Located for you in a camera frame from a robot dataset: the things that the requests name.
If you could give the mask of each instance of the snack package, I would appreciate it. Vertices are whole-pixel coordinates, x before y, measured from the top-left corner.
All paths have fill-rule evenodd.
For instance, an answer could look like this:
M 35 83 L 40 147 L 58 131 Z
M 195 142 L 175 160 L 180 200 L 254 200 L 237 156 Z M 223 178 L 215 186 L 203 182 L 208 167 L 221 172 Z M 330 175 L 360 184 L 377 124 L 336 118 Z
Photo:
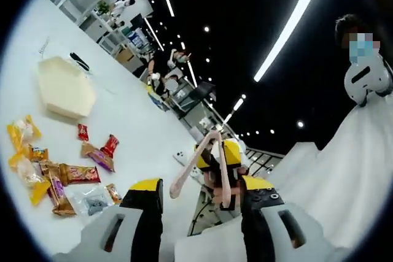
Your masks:
M 29 150 L 29 160 L 32 162 L 40 162 L 42 160 L 48 159 L 47 148 L 32 147 L 29 144 L 28 150 Z
M 74 183 L 98 183 L 101 182 L 96 167 L 81 167 L 60 164 L 61 183 L 66 187 Z
M 113 159 L 113 153 L 115 152 L 118 144 L 119 141 L 117 140 L 117 138 L 113 134 L 111 134 L 105 146 L 100 148 L 100 151 L 104 152 L 107 156 Z
M 87 192 L 74 193 L 70 201 L 77 215 L 85 222 L 91 221 L 91 216 L 99 215 L 104 209 L 115 204 L 106 187 L 102 185 L 97 185 Z
M 18 120 L 7 125 L 7 132 L 16 153 L 22 153 L 27 158 L 29 157 L 27 144 L 41 137 L 41 132 L 33 123 L 30 115 L 27 115 L 24 120 Z
M 74 216 L 76 214 L 75 210 L 68 201 L 64 193 L 64 187 L 61 184 L 59 165 L 49 160 L 44 160 L 39 163 L 39 166 L 42 175 L 50 181 L 50 187 L 47 192 L 54 205 L 52 212 L 65 217 Z
M 29 188 L 31 203 L 34 206 L 38 205 L 50 187 L 50 182 L 37 173 L 33 164 L 22 153 L 14 155 L 12 161 L 19 178 Z
M 113 183 L 108 184 L 106 186 L 106 189 L 108 190 L 109 194 L 111 195 L 111 198 L 113 199 L 114 203 L 116 205 L 120 205 L 122 203 L 123 198 L 119 195 L 115 185 Z
M 98 148 L 92 146 L 91 144 L 83 141 L 82 149 L 80 151 L 82 157 L 89 157 L 94 162 L 107 169 L 108 171 L 115 172 L 114 163 L 111 158 L 109 158 L 105 153 L 100 151 Z
M 78 124 L 78 138 L 82 141 L 88 141 L 87 126 Z

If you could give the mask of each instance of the desk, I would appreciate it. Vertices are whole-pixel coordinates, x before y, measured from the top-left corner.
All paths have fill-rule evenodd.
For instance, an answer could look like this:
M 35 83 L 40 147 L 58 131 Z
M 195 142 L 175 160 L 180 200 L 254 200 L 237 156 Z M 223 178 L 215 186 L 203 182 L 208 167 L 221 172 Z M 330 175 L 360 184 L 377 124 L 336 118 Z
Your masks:
M 142 179 L 163 179 L 160 261 L 172 262 L 174 244 L 187 236 L 201 188 L 188 180 L 178 199 L 169 197 L 169 186 L 182 169 L 172 154 L 193 146 L 195 141 L 172 112 L 162 112 L 151 102 L 144 84 L 49 0 L 31 0 L 20 15 L 4 49 L 0 76 L 1 170 L 21 221 L 49 255 L 67 252 L 80 241 L 83 227 L 80 218 L 54 215 L 48 196 L 37 207 L 30 204 L 27 189 L 7 164 L 14 148 L 6 124 L 31 114 L 42 132 L 42 139 L 35 146 L 47 147 L 51 160 L 94 166 L 90 159 L 79 156 L 81 141 L 77 140 L 76 123 L 48 113 L 41 104 L 36 74 L 42 57 L 38 51 L 48 37 L 44 58 L 54 55 L 67 58 L 70 52 L 75 52 L 93 72 L 97 101 L 90 116 L 81 121 L 88 126 L 90 142 L 100 147 L 110 133 L 120 141 L 114 155 L 116 173 L 110 174 L 97 166 L 102 184 L 114 183 L 120 194 L 125 195 L 132 184 Z M 69 195 L 90 187 L 70 185 L 65 192 Z

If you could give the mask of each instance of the yellow snack bag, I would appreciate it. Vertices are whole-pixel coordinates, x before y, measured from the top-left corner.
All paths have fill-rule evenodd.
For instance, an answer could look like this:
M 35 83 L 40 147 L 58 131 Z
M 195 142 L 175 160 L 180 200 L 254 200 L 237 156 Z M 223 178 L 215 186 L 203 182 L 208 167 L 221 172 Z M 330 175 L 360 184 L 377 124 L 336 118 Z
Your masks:
M 7 132 L 10 136 L 12 145 L 16 153 L 22 153 L 28 157 L 27 144 L 34 139 L 41 137 L 41 132 L 34 124 L 30 115 L 27 115 L 24 120 L 17 120 L 10 125 L 7 125 Z
M 31 203 L 34 206 L 38 205 L 50 187 L 50 182 L 37 173 L 33 164 L 22 153 L 17 153 L 11 159 L 12 165 L 10 166 L 16 170 L 19 178 L 29 189 Z

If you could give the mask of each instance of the face mask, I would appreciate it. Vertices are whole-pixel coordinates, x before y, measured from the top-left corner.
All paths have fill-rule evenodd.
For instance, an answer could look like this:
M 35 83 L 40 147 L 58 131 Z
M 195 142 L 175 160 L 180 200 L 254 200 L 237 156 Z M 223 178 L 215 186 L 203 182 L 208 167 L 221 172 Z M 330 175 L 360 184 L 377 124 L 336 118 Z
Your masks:
M 178 63 L 185 63 L 187 61 L 187 56 L 186 55 L 177 56 L 176 61 Z
M 176 91 L 176 89 L 178 88 L 178 86 L 179 86 L 178 82 L 177 82 L 176 80 L 174 80 L 174 79 L 168 79 L 168 80 L 165 82 L 165 88 L 166 88 L 167 90 L 169 90 L 170 92 Z

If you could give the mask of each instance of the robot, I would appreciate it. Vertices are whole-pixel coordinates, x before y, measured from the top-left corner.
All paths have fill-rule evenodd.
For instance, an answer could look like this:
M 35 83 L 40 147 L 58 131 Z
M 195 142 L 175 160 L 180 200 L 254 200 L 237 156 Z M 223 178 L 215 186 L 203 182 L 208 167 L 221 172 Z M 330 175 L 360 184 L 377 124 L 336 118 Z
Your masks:
M 217 134 L 208 134 L 195 150 L 195 163 L 204 144 Z M 224 149 L 220 149 L 225 161 Z M 220 163 L 224 190 L 223 207 L 231 203 L 226 167 Z M 182 173 L 171 185 L 171 197 L 181 191 Z M 323 235 L 322 226 L 301 208 L 286 204 L 274 186 L 264 179 L 241 175 L 241 231 L 248 262 L 339 262 L 346 249 L 335 248 Z M 163 232 L 162 179 L 133 185 L 119 207 L 107 208 L 81 234 L 81 242 L 69 253 L 53 256 L 56 262 L 157 262 Z
M 393 92 L 393 71 L 379 54 L 358 57 L 358 62 L 347 70 L 344 85 L 348 96 L 364 107 L 369 92 L 374 91 L 381 97 Z

